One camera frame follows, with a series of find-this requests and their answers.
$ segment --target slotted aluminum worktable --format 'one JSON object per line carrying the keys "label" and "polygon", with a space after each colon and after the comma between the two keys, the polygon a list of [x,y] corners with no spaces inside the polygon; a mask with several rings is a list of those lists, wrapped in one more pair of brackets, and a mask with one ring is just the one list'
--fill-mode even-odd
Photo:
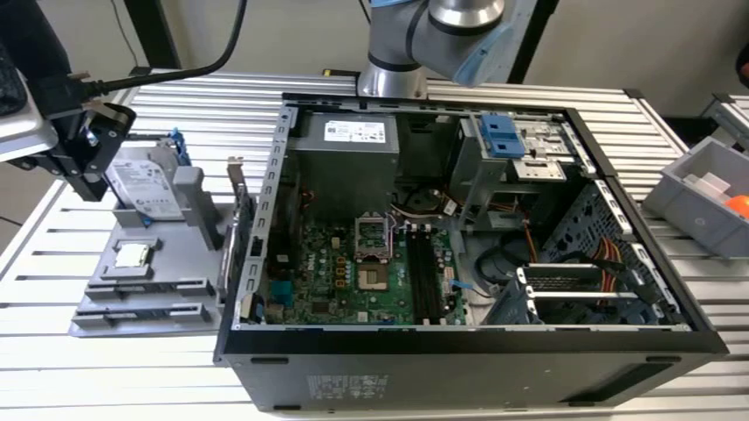
{"label": "slotted aluminum worktable", "polygon": [[[232,200],[228,156],[244,157],[259,188],[282,92],[355,94],[347,77],[211,75],[120,94],[138,112],[134,132],[184,132],[194,164],[204,169],[214,200]],[[437,100],[574,107],[641,200],[660,169],[686,150],[648,103],[621,90],[490,84],[463,89],[430,82]],[[250,419],[259,415],[231,369],[212,365],[214,336],[75,339],[67,337],[99,253],[115,224],[114,198],[84,203],[55,182],[0,259],[0,419]],[[567,416],[612,421],[749,419],[749,262],[714,258],[654,218],[674,266],[730,349],[730,356],[613,410]],[[547,419],[533,414],[418,412],[321,414],[318,417]]]}

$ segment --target label sticker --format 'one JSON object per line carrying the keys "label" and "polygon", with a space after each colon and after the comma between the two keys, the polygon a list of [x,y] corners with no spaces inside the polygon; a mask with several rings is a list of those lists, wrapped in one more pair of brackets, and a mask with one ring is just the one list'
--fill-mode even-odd
{"label": "label sticker", "polygon": [[445,205],[445,214],[447,216],[453,216],[453,213],[455,213],[455,208],[458,208],[458,204],[453,202],[451,199],[449,199],[447,204]]}
{"label": "label sticker", "polygon": [[327,142],[385,143],[385,123],[362,121],[329,121]]}
{"label": "label sticker", "polygon": [[382,399],[387,375],[308,375],[312,399]]}
{"label": "label sticker", "polygon": [[183,218],[162,167],[147,160],[115,160],[118,182],[136,210],[154,219]]}

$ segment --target motherboard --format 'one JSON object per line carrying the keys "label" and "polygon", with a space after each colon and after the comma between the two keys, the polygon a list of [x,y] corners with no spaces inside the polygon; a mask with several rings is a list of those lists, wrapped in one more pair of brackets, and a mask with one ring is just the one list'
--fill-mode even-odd
{"label": "motherboard", "polygon": [[367,215],[353,222],[303,225],[294,279],[271,284],[268,323],[465,325],[449,234]]}

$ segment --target gray plastic bin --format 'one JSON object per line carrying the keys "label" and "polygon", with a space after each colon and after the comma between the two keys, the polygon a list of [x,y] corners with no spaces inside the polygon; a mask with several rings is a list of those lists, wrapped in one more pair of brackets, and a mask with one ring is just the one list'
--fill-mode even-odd
{"label": "gray plastic bin", "polygon": [[[642,203],[645,208],[713,253],[749,258],[749,221],[724,205],[728,197],[749,195],[749,157],[706,138],[661,173],[658,186]],[[690,182],[704,177],[716,180],[713,175],[720,179],[714,190],[710,182],[706,189]]]}

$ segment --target green circuit board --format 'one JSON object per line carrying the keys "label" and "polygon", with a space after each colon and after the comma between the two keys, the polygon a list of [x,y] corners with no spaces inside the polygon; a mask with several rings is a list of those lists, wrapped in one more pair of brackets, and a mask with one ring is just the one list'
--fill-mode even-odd
{"label": "green circuit board", "polygon": [[[394,233],[393,256],[385,267],[381,267],[381,270],[386,270],[386,286],[381,282],[378,287],[385,289],[370,290],[361,288],[367,287],[367,282],[359,279],[359,270],[365,270],[367,265],[378,265],[379,262],[355,261],[354,230],[354,224],[304,225],[299,268],[292,281],[292,300],[291,306],[283,310],[283,324],[414,324],[405,233]],[[434,282],[442,292],[447,290],[449,285],[445,269],[439,265],[450,267],[451,272],[455,272],[446,232],[431,236],[431,246],[437,267]],[[442,306],[447,305],[449,296],[454,310],[445,311],[445,321],[450,325],[462,325],[462,294],[459,290],[450,291],[449,295],[441,293]]]}

